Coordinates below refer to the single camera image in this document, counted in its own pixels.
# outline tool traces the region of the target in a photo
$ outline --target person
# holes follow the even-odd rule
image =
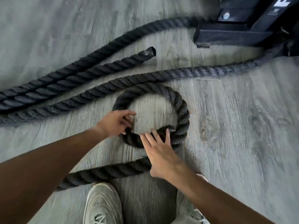
[[[95,127],[39,147],[0,164],[0,223],[25,224],[46,202],[58,184],[83,156],[104,139],[132,127],[130,110],[108,113]],[[173,223],[273,223],[189,169],[175,154],[166,131],[163,142],[155,130],[141,134],[152,168],[178,189],[177,218]],[[90,190],[84,224],[122,224],[121,201],[108,183]]]

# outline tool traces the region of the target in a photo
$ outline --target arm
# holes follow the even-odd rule
[[[211,224],[273,224],[192,172],[171,148],[169,130],[166,131],[165,143],[155,130],[152,130],[152,133],[155,139],[149,133],[140,135],[152,164],[151,176],[163,178],[173,184],[189,198]]]
[[[27,223],[80,159],[107,137],[125,133],[135,114],[110,112],[95,127],[1,163],[0,223]]]

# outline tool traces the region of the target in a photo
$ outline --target gray wood floor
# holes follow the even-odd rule
[[[0,90],[62,67],[145,23],[179,15],[214,16],[218,0],[0,0]],[[62,97],[124,75],[161,69],[239,62],[257,56],[250,47],[197,49],[194,30],[150,35],[106,62],[149,46],[157,56],[135,69],[109,75]],[[242,75],[166,83],[187,101],[188,138],[179,155],[215,186],[276,223],[297,223],[299,210],[298,58],[277,58]],[[117,94],[67,115],[0,128],[0,162],[81,132],[108,113]],[[136,100],[137,133],[174,124],[170,104],[159,96]],[[107,139],[73,171],[127,162],[145,155]],[[170,223],[176,189],[148,173],[115,180],[126,223]],[[81,223],[91,185],[54,193],[30,223]]]

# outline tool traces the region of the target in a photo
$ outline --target coiled rope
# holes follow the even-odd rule
[[[110,80],[53,105],[47,105],[35,109],[25,108],[41,101],[48,100],[62,92],[71,90],[78,85],[102,75],[128,69],[152,58],[155,56],[155,49],[150,47],[137,55],[133,55],[118,62],[116,61],[112,64],[105,64],[103,66],[96,65],[121,48],[145,35],[172,28],[195,27],[199,22],[200,20],[196,17],[179,17],[148,23],[125,33],[102,48],[62,69],[51,72],[48,75],[27,84],[0,92],[0,110],[6,113],[0,117],[0,126],[15,125],[55,117],[77,109],[86,103],[94,101],[95,99],[103,98],[118,90],[129,88],[117,98],[113,109],[127,109],[132,99],[135,99],[142,94],[157,93],[163,95],[170,100],[175,107],[178,115],[178,123],[176,129],[172,126],[166,126],[160,128],[158,133],[162,137],[165,137],[164,133],[166,128],[170,128],[172,147],[174,149],[178,149],[187,135],[189,127],[189,111],[187,109],[186,102],[182,99],[181,95],[173,91],[170,87],[159,84],[160,82],[207,75],[218,77],[225,76],[233,72],[245,71],[271,60],[281,51],[281,47],[276,46],[275,48],[265,51],[259,58],[238,64],[228,64],[216,67],[198,66],[179,68],[174,70],[125,76]],[[127,130],[127,135],[121,135],[121,137],[128,145],[143,147],[139,135],[133,134],[129,130]],[[149,171],[150,168],[150,161],[147,157],[145,157],[127,163],[82,170],[68,174],[58,186],[57,191],[93,182],[133,176]]]

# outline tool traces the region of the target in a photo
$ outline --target hand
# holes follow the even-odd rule
[[[116,110],[109,112],[96,125],[96,129],[100,131],[105,138],[126,134],[125,129],[132,127],[132,119],[130,116],[135,116],[136,113],[130,110]]]
[[[171,178],[180,167],[185,167],[185,164],[178,158],[170,145],[170,132],[166,130],[165,143],[161,140],[159,134],[155,130],[151,130],[155,139],[150,133],[141,134],[140,138],[150,159],[152,168],[150,174],[152,177],[163,178],[171,181]]]

